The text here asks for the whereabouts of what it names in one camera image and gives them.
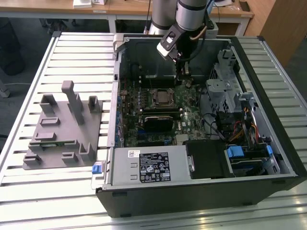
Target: table surface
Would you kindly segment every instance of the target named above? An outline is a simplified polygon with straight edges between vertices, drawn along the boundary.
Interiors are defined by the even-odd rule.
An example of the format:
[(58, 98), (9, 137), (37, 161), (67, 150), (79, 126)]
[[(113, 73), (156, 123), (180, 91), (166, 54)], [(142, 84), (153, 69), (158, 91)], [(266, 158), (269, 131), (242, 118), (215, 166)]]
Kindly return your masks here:
[[(113, 35), (103, 33), (63, 32), (58, 42), (51, 38), (0, 155), (1, 229), (307, 229), (307, 181), (291, 190), (277, 192), (257, 205), (111, 218), (91, 188), (92, 167), (23, 170), (23, 159), (42, 111), (38, 103), (43, 93), (51, 92), (56, 100), (66, 101), (66, 95), (61, 93), (63, 80), (75, 82), (74, 90), (81, 100), (96, 95), (103, 101), (103, 124), (98, 142), (101, 149), (97, 159), (106, 159), (110, 87), (114, 74), (110, 66), (115, 64), (111, 60), (112, 41)], [(265, 45), (258, 39), (246, 37), (239, 38), (239, 42), (307, 167), (307, 106), (303, 97), (292, 87), (285, 72), (275, 65), (276, 59), (267, 52)], [(242, 70), (239, 74), (250, 92), (248, 77)]]
[[(108, 0), (106, 5), (93, 4), (91, 8), (74, 9), (73, 0), (0, 0), (0, 11), (3, 12), (53, 12), (53, 13), (105, 13), (146, 15), (148, 0)], [(218, 17), (248, 17), (254, 16), (253, 12), (242, 11), (238, 0), (233, 7), (213, 8), (211, 16)]]

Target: wooden desk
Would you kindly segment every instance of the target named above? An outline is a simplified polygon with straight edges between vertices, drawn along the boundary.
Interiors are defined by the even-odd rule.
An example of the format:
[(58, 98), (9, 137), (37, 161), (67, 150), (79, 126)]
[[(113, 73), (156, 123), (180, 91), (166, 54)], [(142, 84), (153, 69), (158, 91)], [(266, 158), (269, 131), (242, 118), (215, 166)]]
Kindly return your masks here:
[[(108, 0), (106, 5), (92, 8), (74, 9), (73, 0), (0, 0), (0, 17), (18, 18), (62, 18), (62, 19), (107, 19), (111, 33), (116, 33), (116, 20), (146, 20), (148, 1), (146, 0)], [(236, 35), (243, 35), (252, 12), (220, 7), (213, 8), (211, 19), (220, 23), (237, 23)]]
[[(232, 23), (235, 25), (235, 35), (244, 35), (248, 22), (254, 17), (253, 12), (242, 11), (239, 0), (236, 0), (233, 8), (214, 7), (210, 18), (216, 23)], [(146, 20), (148, 11), (148, 0), (110, 0), (109, 1), (109, 20)]]

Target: aluminum extrusion table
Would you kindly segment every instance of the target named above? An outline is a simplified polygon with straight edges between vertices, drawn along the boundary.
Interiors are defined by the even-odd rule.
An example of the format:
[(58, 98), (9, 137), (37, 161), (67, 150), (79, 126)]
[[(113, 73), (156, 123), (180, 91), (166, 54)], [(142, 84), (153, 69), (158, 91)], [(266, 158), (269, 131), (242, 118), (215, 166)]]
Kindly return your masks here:
[[(103, 100), (98, 159), (106, 157), (114, 70), (113, 34), (62, 33), (53, 37), (0, 155), (0, 229), (307, 229), (307, 182), (255, 206), (133, 218), (111, 218), (91, 189), (92, 168), (25, 171), (23, 158), (34, 133), (43, 93), (67, 100), (63, 80), (81, 99)], [(307, 105), (265, 42), (239, 38), (303, 163), (307, 166)], [(248, 82), (241, 72), (244, 84)]]

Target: white cable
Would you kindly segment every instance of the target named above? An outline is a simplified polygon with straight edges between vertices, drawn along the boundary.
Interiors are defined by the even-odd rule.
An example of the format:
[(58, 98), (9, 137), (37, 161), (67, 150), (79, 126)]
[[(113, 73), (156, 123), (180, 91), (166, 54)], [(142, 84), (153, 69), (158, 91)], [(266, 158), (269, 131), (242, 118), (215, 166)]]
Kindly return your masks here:
[(8, 83), (4, 85), (31, 85), (31, 83)]

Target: yellow wire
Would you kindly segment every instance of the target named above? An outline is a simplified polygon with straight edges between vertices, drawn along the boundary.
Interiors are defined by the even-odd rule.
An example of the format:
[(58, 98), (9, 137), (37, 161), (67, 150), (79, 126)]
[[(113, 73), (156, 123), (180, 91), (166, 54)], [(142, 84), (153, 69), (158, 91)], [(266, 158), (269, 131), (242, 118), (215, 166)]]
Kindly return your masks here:
[(237, 139), (239, 136), (242, 135), (242, 133), (243, 133), (243, 130), (241, 130), (240, 132), (238, 132), (238, 133), (230, 140), (230, 142), (233, 141), (233, 140), (235, 140), (235, 139)]

